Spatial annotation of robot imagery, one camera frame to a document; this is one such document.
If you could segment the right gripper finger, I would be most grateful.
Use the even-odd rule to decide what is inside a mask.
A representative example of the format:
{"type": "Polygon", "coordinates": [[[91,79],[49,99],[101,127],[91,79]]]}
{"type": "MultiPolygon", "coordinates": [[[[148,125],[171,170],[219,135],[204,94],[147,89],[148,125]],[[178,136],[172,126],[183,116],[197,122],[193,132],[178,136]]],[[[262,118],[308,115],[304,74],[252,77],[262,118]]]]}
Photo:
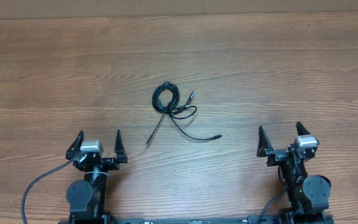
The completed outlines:
{"type": "Polygon", "coordinates": [[[299,136],[309,135],[310,132],[302,125],[300,121],[296,123],[296,130],[299,136]]]}
{"type": "Polygon", "coordinates": [[[264,130],[264,127],[259,126],[259,143],[257,147],[257,157],[267,157],[273,151],[270,140],[267,137],[267,134],[264,130]]]}

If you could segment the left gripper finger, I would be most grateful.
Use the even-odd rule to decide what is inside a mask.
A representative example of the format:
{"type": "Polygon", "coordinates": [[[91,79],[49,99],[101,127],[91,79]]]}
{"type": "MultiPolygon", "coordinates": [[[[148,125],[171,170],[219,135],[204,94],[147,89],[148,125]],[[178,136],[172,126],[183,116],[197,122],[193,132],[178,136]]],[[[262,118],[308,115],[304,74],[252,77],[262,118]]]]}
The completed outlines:
{"type": "Polygon", "coordinates": [[[76,139],[73,141],[71,146],[66,151],[65,158],[71,160],[74,158],[75,154],[80,151],[81,144],[84,140],[84,132],[81,130],[76,139]]]}
{"type": "Polygon", "coordinates": [[[128,157],[122,143],[121,131],[117,129],[116,141],[114,146],[114,152],[116,153],[116,160],[118,163],[127,163],[128,157]]]}

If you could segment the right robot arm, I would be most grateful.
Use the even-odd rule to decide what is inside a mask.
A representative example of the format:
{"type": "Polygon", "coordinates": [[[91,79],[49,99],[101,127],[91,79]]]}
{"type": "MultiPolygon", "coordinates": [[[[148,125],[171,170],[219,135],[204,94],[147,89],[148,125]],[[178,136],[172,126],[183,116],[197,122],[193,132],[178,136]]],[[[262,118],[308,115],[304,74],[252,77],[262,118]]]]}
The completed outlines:
{"type": "Polygon", "coordinates": [[[329,208],[331,181],[323,175],[308,175],[305,162],[314,158],[319,141],[302,125],[296,123],[297,137],[286,149],[274,149],[263,126],[259,126],[257,157],[266,157],[267,166],[278,167],[278,178],[284,189],[272,198],[261,211],[258,223],[333,223],[329,208]],[[269,206],[282,195],[290,204],[279,214],[265,217],[269,206]]]}

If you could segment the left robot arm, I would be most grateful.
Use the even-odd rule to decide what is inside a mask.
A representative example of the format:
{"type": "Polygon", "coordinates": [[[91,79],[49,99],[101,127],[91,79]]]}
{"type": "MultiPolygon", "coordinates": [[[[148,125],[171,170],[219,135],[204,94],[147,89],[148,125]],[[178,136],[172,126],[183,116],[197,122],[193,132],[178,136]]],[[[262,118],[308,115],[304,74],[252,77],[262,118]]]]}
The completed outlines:
{"type": "Polygon", "coordinates": [[[67,188],[66,199],[70,205],[70,223],[106,223],[118,221],[111,212],[105,211],[109,171],[119,170],[128,162],[121,132],[117,130],[114,146],[115,157],[103,157],[99,140],[86,140],[80,131],[67,149],[66,159],[84,173],[67,188]]]}

